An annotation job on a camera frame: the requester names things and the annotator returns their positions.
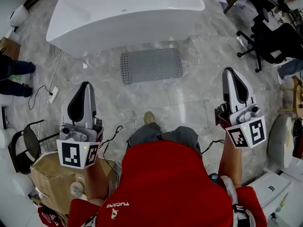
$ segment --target white bathtub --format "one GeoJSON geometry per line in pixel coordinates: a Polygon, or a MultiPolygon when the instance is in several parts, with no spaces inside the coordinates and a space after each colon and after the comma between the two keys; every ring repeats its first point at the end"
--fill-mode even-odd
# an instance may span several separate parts
{"type": "Polygon", "coordinates": [[[46,40],[73,57],[119,46],[187,39],[202,0],[58,0],[46,40]]]}

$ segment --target backpack strap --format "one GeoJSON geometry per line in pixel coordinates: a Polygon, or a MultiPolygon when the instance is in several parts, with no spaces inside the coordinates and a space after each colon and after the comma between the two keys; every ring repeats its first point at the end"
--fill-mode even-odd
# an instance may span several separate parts
{"type": "Polygon", "coordinates": [[[252,213],[238,204],[238,196],[232,180],[227,176],[221,176],[226,191],[232,199],[233,227],[255,227],[256,222],[252,213]]]}

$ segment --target forearm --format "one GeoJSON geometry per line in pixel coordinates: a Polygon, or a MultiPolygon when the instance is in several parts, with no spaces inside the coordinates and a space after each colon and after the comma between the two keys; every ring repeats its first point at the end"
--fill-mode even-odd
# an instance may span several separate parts
{"type": "Polygon", "coordinates": [[[225,144],[219,166],[219,176],[231,178],[235,188],[242,183],[242,150],[236,149],[229,136],[225,135],[225,144]]]}
{"type": "Polygon", "coordinates": [[[96,205],[102,205],[108,196],[108,181],[99,158],[94,165],[84,170],[87,199],[96,205]]]}

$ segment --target black chair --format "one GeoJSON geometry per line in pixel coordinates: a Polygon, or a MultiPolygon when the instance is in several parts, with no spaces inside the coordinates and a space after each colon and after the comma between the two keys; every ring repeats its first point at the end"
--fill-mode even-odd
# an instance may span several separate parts
{"type": "Polygon", "coordinates": [[[252,48],[246,52],[237,53],[241,57],[249,52],[255,51],[258,60],[256,72],[262,70],[261,57],[271,64],[281,63],[286,57],[293,57],[303,60],[303,40],[290,24],[282,24],[278,29],[271,31],[263,22],[255,24],[254,41],[242,31],[237,36],[243,36],[252,48]],[[272,52],[281,51],[277,57],[272,52]]]}
{"type": "Polygon", "coordinates": [[[12,159],[12,162],[13,162],[15,168],[22,174],[25,174],[25,175],[29,174],[30,166],[33,163],[35,163],[35,161],[40,157],[40,155],[41,155],[40,143],[59,135],[59,133],[57,133],[57,134],[48,136],[44,139],[38,140],[37,136],[35,135],[33,130],[30,128],[30,126],[32,124],[40,123],[43,121],[44,120],[40,120],[38,122],[28,124],[24,128],[24,130],[17,132],[11,140],[10,157],[12,159]],[[25,143],[25,146],[27,149],[25,151],[23,151],[22,153],[16,155],[17,140],[21,136],[23,136],[23,138],[24,138],[24,143],[25,143]],[[28,152],[31,155],[33,160],[27,156],[26,152],[28,152]]]}
{"type": "Polygon", "coordinates": [[[255,22],[254,26],[251,27],[251,31],[254,34],[262,34],[262,33],[269,33],[271,32],[270,28],[268,28],[263,21],[269,22],[269,18],[268,18],[268,12],[266,11],[266,9],[262,9],[262,11],[258,11],[258,16],[256,16],[253,21],[255,22]]]}

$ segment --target beige shoe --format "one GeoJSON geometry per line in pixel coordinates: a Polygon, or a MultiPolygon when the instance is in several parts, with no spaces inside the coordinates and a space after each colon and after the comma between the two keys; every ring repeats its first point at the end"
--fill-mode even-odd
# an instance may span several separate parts
{"type": "Polygon", "coordinates": [[[155,116],[153,115],[152,112],[148,111],[144,115],[144,123],[149,124],[149,123],[156,123],[155,121],[155,116]]]}

